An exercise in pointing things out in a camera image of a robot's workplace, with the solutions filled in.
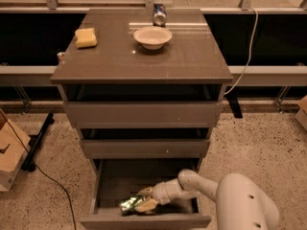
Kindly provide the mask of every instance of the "soda can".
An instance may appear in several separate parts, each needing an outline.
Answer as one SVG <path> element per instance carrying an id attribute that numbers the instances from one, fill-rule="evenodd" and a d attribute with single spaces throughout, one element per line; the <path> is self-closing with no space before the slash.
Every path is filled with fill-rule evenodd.
<path id="1" fill-rule="evenodd" d="M 157 4 L 153 6 L 153 24 L 155 26 L 164 27 L 166 23 L 166 11 L 165 6 Z"/>

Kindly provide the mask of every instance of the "black stand leg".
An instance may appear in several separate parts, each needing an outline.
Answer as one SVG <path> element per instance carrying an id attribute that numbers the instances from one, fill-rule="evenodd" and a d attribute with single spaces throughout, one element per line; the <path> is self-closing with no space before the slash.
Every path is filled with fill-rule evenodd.
<path id="1" fill-rule="evenodd" d="M 21 167 L 21 170 L 28 171 L 28 172 L 33 172 L 35 170 L 35 164 L 33 162 L 33 158 L 35 156 L 37 149 L 39 148 L 40 142 L 43 136 L 45 135 L 45 132 L 47 131 L 48 126 L 51 125 L 55 121 L 53 117 L 54 117 L 54 114 L 49 113 L 44 124 L 42 125 L 39 131 L 39 134 L 31 136 L 31 140 L 29 142 L 31 149 L 29 150 L 29 153 Z"/>
<path id="2" fill-rule="evenodd" d="M 229 94 L 226 95 L 226 98 L 229 102 L 232 113 L 236 119 L 242 119 L 242 111 L 238 102 L 237 93 L 235 90 L 232 90 Z"/>

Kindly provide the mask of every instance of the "black cable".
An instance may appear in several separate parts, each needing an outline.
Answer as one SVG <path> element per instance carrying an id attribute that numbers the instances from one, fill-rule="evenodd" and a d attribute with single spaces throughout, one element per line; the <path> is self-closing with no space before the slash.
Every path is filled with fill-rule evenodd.
<path id="1" fill-rule="evenodd" d="M 15 129 L 12 127 L 12 125 L 10 124 L 10 122 L 8 121 L 8 119 L 5 117 L 5 115 L 2 113 L 2 111 L 0 111 L 2 117 L 5 119 L 5 121 L 9 124 L 9 126 L 11 127 L 12 131 L 14 132 L 14 134 L 16 135 L 16 137 L 18 138 L 18 140 L 20 141 L 20 143 L 22 144 L 23 148 L 25 149 L 25 151 L 27 151 L 27 153 L 29 154 L 29 151 L 27 150 L 26 146 L 23 144 L 22 140 L 20 139 L 19 135 L 16 133 Z M 47 173 L 45 173 L 38 165 L 35 161 L 33 161 L 33 163 L 35 164 L 35 166 L 38 168 L 38 170 L 45 175 L 48 179 L 54 181 L 55 183 L 57 183 L 66 193 L 68 201 L 69 201 L 69 206 L 70 206 L 70 211 L 71 211 L 71 215 L 72 215 L 72 219 L 73 219 L 73 223 L 74 223 L 74 229 L 77 230 L 77 226 L 76 226 L 76 221 L 75 221 L 75 215 L 74 215 L 74 210 L 73 210 L 73 206 L 71 203 L 71 198 L 70 195 L 68 194 L 68 191 L 64 188 L 63 185 L 61 185 L 56 179 L 52 178 L 51 176 L 49 176 Z"/>

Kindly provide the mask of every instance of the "dresser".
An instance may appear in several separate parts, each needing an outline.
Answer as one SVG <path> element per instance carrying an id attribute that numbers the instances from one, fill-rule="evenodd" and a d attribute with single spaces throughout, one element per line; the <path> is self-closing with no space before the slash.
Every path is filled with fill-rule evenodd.
<path id="1" fill-rule="evenodd" d="M 149 216 L 122 217 L 118 207 L 181 169 L 199 168 L 232 81 L 201 12 L 167 13 L 173 37 L 150 51 L 133 38 L 152 25 L 146 10 L 90 10 L 80 28 L 95 29 L 97 46 L 78 50 L 73 38 L 51 78 L 97 174 L 89 214 L 80 219 L 86 229 L 204 228 L 211 220 L 196 199 Z"/>

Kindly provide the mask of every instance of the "brown countertop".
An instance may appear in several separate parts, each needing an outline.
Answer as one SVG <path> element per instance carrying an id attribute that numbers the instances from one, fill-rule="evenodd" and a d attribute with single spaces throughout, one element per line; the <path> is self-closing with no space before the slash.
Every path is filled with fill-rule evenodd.
<path id="1" fill-rule="evenodd" d="M 95 28 L 98 44 L 78 50 L 74 37 L 52 83 L 228 83 L 232 76 L 199 10 L 168 9 L 173 38 L 145 50 L 133 38 L 152 25 L 145 9 L 91 10 L 80 28 Z"/>

